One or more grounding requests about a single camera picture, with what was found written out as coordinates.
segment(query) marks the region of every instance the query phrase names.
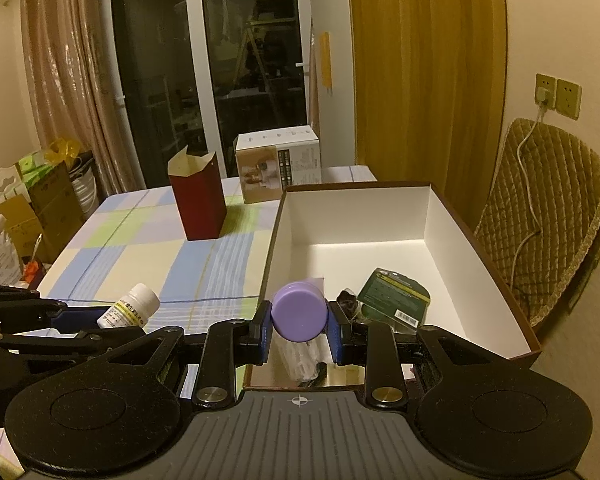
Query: white bucket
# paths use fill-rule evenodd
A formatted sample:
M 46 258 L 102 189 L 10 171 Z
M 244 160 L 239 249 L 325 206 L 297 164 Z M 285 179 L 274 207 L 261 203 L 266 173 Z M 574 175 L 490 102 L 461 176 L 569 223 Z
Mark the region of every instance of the white bucket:
M 96 177 L 89 168 L 83 176 L 78 176 L 71 181 L 74 186 L 75 195 L 80 202 L 80 209 L 85 219 L 89 218 L 100 205 L 98 203 L 98 191 L 96 190 Z

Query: red paper bag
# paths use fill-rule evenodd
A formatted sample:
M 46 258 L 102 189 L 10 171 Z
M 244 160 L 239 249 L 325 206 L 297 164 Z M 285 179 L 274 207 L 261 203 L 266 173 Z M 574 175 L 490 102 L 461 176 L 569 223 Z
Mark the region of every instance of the red paper bag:
M 167 171 L 187 240 L 218 238 L 226 205 L 216 154 L 187 155 L 185 147 L 171 157 Z

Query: barcode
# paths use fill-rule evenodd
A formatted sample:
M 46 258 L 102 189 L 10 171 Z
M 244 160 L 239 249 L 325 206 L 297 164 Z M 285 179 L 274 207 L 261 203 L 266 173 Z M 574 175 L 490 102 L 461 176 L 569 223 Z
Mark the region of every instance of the barcode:
M 405 314 L 401 310 L 396 310 L 394 316 L 397 317 L 400 321 L 404 321 L 405 323 L 409 323 L 414 328 L 418 327 L 418 320 L 415 319 L 414 317 L 409 316 L 409 314 Z

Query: electrical outlet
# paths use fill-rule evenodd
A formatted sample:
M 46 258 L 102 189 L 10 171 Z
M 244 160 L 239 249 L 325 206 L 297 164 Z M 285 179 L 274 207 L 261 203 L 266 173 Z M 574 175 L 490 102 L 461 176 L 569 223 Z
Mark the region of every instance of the electrical outlet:
M 582 98 L 582 87 L 558 79 L 558 90 L 555 94 L 555 111 L 559 114 L 577 119 L 580 115 L 580 99 Z
M 536 101 L 537 105 L 540 104 L 538 102 L 538 89 L 546 88 L 549 92 L 551 92 L 551 97 L 549 98 L 549 102 L 546 104 L 546 107 L 549 110 L 553 110 L 555 108 L 555 82 L 555 77 L 544 74 L 536 74 L 536 90 L 534 91 L 534 100 Z

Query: white pill bottle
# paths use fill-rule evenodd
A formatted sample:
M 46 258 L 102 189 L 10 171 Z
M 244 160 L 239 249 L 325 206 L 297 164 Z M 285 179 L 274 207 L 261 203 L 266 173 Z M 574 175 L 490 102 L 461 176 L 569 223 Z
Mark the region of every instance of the white pill bottle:
M 138 283 L 98 318 L 100 328 L 144 327 L 160 307 L 160 300 L 144 283 Z

